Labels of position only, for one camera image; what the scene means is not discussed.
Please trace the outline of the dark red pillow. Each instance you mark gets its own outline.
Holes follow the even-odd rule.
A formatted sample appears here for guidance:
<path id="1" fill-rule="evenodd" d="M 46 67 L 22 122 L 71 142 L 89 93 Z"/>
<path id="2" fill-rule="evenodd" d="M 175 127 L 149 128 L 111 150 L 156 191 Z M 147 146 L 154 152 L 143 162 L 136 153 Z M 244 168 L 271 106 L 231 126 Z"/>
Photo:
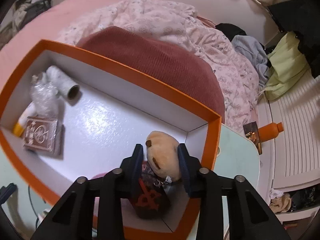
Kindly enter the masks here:
<path id="1" fill-rule="evenodd" d="M 135 68 L 225 115 L 223 94 L 210 65 L 178 45 L 116 26 L 81 38 L 76 45 Z"/>

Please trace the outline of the black garment on bed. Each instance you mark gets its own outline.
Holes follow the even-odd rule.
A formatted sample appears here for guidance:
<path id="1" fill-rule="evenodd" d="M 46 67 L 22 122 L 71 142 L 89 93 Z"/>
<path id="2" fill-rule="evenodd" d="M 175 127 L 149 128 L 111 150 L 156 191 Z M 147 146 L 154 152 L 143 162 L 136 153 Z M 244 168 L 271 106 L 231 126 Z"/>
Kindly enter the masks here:
<path id="1" fill-rule="evenodd" d="M 241 36 L 247 35 L 244 30 L 230 23 L 220 23 L 220 24 L 217 24 L 215 28 L 221 31 L 230 41 L 232 41 L 236 35 L 241 35 Z"/>

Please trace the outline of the clear plastic wrap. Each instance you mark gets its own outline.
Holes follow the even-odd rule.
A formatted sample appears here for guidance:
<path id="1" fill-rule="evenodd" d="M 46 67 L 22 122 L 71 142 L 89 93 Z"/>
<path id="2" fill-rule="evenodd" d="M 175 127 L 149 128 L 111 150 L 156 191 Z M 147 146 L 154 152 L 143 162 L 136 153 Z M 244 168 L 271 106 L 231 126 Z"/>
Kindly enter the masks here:
<path id="1" fill-rule="evenodd" d="M 32 76 L 30 96 L 39 116 L 47 118 L 58 117 L 57 88 L 49 81 L 45 72 Z"/>

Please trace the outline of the light green garment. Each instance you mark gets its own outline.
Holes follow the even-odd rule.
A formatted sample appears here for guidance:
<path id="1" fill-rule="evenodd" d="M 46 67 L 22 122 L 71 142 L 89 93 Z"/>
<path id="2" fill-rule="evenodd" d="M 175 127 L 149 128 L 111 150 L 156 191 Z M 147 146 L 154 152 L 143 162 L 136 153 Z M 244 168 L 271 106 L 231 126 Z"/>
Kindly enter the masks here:
<path id="1" fill-rule="evenodd" d="M 310 68 L 305 56 L 298 50 L 299 39 L 288 32 L 268 54 L 272 75 L 264 88 L 268 100 L 273 101 L 292 88 Z"/>

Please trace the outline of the orange cardboard box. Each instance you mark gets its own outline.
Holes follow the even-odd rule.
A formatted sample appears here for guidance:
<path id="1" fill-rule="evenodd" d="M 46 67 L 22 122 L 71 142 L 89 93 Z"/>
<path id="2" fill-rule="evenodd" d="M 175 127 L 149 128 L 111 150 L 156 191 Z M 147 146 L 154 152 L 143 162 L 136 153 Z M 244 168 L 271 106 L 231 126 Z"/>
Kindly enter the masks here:
<path id="1" fill-rule="evenodd" d="M 63 100 L 61 154 L 26 151 L 12 129 L 31 101 L 31 78 L 57 66 L 79 85 Z M 1 147 L 22 178 L 55 204 L 80 176 L 109 172 L 144 144 L 152 131 L 165 132 L 212 169 L 222 119 L 205 105 L 138 70 L 64 43 L 42 40 L 13 69 L 1 89 Z"/>

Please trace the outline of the orange bottle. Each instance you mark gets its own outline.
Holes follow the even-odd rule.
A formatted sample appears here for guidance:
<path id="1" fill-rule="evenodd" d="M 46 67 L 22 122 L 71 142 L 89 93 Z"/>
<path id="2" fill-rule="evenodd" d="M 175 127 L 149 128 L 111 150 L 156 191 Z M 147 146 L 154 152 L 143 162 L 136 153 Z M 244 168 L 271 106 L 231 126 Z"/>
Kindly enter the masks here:
<path id="1" fill-rule="evenodd" d="M 276 138 L 279 133 L 284 131 L 283 124 L 280 123 L 270 123 L 266 126 L 258 128 L 259 138 L 261 142 L 266 142 Z"/>

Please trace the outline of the tan plush toy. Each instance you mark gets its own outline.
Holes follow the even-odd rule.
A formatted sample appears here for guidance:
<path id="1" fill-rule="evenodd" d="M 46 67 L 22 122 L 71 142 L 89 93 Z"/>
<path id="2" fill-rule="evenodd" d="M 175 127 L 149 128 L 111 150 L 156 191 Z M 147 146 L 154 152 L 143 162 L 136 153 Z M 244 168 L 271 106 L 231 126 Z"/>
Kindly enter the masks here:
<path id="1" fill-rule="evenodd" d="M 170 177 L 172 182 L 180 180 L 179 142 L 167 133 L 152 131 L 145 144 L 147 161 L 153 172 L 162 179 Z"/>

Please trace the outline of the dark case red emblem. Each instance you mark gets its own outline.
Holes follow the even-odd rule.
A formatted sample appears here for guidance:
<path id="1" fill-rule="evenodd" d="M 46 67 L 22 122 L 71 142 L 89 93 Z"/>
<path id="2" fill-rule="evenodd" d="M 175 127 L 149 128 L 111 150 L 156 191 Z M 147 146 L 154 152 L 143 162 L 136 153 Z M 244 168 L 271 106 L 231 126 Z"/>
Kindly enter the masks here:
<path id="1" fill-rule="evenodd" d="M 139 178 L 129 201 L 141 219 L 161 218 L 171 207 L 163 186 L 156 186 L 154 181 L 143 178 Z"/>

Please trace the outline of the white tube yellow cap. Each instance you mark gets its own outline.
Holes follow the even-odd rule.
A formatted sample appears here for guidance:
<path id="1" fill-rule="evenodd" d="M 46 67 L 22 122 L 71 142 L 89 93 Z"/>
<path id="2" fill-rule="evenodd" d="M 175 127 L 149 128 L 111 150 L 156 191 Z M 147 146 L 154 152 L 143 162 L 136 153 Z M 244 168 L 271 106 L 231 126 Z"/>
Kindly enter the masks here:
<path id="1" fill-rule="evenodd" d="M 17 137 L 20 137 L 23 134 L 24 129 L 26 128 L 27 118 L 29 116 L 36 116 L 36 115 L 37 115 L 37 111 L 35 108 L 35 104 L 31 102 L 19 117 L 16 125 L 12 130 L 12 133 Z"/>

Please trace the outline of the grey blue garment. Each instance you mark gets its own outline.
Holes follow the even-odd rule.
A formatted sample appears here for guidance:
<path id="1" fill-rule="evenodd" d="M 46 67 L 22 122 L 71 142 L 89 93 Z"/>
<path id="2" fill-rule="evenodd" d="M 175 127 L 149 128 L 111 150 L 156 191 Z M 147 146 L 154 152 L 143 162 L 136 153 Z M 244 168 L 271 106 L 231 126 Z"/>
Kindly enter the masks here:
<path id="1" fill-rule="evenodd" d="M 259 88 L 264 88 L 272 75 L 272 64 L 263 46 L 255 38 L 246 35 L 235 35 L 232 45 L 236 52 L 244 55 L 253 65 L 259 76 Z"/>

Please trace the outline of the cardboard tube roll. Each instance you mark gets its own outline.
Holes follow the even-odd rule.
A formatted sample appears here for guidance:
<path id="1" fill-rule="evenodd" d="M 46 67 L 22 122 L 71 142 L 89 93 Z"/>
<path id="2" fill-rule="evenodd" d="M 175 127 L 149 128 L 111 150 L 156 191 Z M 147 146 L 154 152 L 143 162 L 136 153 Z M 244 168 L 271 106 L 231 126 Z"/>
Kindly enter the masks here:
<path id="1" fill-rule="evenodd" d="M 67 100 L 74 100 L 80 92 L 80 86 L 71 77 L 55 65 L 46 70 L 49 81 Z"/>

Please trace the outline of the pink floral blanket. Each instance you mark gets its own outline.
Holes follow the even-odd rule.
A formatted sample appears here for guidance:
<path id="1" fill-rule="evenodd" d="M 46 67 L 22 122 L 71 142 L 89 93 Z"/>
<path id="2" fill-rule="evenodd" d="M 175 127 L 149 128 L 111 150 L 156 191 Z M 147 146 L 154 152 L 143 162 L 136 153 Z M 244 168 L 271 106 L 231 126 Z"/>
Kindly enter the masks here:
<path id="1" fill-rule="evenodd" d="M 258 101 L 258 73 L 235 51 L 223 32 L 205 26 L 192 5 L 162 0 L 123 0 L 88 12 L 63 29 L 59 42 L 76 45 L 81 38 L 116 26 L 143 37 L 172 43 L 208 63 L 224 101 L 226 126 L 243 132 Z"/>

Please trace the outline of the brown playing card box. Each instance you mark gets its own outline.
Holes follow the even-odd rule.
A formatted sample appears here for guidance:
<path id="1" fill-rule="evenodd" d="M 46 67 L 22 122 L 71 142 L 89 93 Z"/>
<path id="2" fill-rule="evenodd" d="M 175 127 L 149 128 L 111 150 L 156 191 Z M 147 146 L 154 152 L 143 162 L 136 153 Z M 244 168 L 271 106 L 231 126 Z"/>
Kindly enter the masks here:
<path id="1" fill-rule="evenodd" d="M 54 118 L 27 117 L 23 147 L 30 151 L 57 155 L 59 121 Z"/>

